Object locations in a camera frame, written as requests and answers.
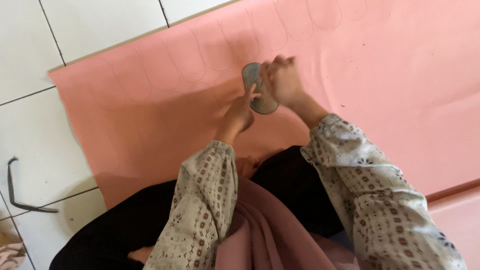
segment pink hijab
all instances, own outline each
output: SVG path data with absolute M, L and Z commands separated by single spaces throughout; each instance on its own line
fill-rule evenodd
M 341 245 L 308 233 L 282 202 L 254 182 L 239 176 L 238 191 L 216 270 L 371 269 Z

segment beige fabric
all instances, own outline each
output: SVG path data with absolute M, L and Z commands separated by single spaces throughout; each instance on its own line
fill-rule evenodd
M 376 269 L 466 269 L 428 215 L 425 197 L 362 130 L 330 114 L 310 137 L 302 154 L 317 169 L 357 256 Z
M 22 247 L 22 243 L 8 244 L 0 247 L 0 270 L 13 270 L 23 263 L 25 256 L 19 256 Z
M 335 114 L 302 148 L 314 166 L 357 256 L 375 269 L 466 269 L 433 224 L 425 197 L 356 126 Z M 144 269 L 212 269 L 237 201 L 233 149 L 212 141 L 180 169 L 168 224 Z

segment white tile floor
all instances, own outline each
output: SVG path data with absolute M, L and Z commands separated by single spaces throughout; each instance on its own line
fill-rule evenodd
M 0 241 L 24 242 L 20 269 L 48 269 L 69 238 L 106 211 L 47 73 L 229 3 L 160 1 L 0 0 Z M 58 214 L 10 203 L 14 156 L 15 201 Z

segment pink sheet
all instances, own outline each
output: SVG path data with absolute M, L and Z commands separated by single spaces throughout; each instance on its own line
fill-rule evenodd
M 50 74 L 107 207 L 174 179 L 244 90 L 246 64 L 295 55 L 306 90 L 431 194 L 479 178 L 480 2 L 243 0 Z M 239 158 L 308 142 L 256 114 Z

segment black pants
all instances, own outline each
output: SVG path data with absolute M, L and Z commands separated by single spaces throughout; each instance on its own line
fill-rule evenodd
M 307 231 L 330 237 L 343 230 L 317 171 L 292 146 L 267 159 L 252 177 L 282 201 Z M 77 232 L 50 270 L 136 270 L 129 252 L 155 245 L 168 221 L 176 180 L 144 188 Z

